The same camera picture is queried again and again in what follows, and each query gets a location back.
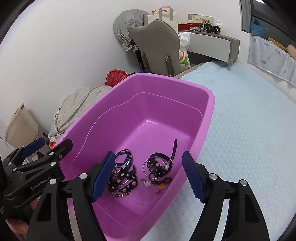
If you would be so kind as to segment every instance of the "white blanket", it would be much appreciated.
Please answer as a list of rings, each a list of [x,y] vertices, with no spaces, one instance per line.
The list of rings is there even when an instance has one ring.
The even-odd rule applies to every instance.
[[[247,180],[270,241],[276,241],[296,212],[296,105],[257,73],[238,63],[222,65],[205,63],[182,77],[215,95],[212,121],[197,162],[223,180]],[[142,241],[189,240],[202,209],[186,181]],[[225,200],[215,241],[222,238],[227,210]]]
[[[248,63],[288,81],[296,88],[296,61],[266,39],[250,35]]]

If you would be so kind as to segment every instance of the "light blue bed sheet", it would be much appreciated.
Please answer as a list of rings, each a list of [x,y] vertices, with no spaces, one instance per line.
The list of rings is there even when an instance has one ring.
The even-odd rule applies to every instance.
[[[197,159],[223,180],[250,184],[276,241],[296,212],[296,105],[281,91],[239,63],[205,63],[181,79],[209,88],[215,108]],[[215,241],[223,235],[228,200]],[[165,214],[142,239],[187,241],[203,204],[188,181]]]

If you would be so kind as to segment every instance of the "curtain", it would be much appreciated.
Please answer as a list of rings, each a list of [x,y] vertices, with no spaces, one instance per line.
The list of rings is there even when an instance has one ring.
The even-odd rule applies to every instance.
[[[250,0],[240,0],[241,16],[242,16],[242,30],[247,33],[250,32],[251,20],[251,3]]]

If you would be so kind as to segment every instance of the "red basket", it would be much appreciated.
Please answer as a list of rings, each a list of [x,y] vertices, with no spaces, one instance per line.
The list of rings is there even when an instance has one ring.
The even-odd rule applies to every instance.
[[[190,30],[190,27],[200,27],[203,23],[187,23],[187,24],[178,24],[178,30]]]
[[[114,69],[111,70],[106,77],[107,82],[105,85],[114,87],[117,85],[119,82],[123,81],[126,77],[128,77],[128,73],[119,70],[119,69]]]

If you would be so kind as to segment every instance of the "chair backrest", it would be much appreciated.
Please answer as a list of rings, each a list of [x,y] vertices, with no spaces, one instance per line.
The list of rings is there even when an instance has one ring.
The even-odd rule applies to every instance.
[[[180,73],[180,39],[171,26],[156,19],[146,26],[128,26],[127,30],[142,53],[146,72],[171,77]]]

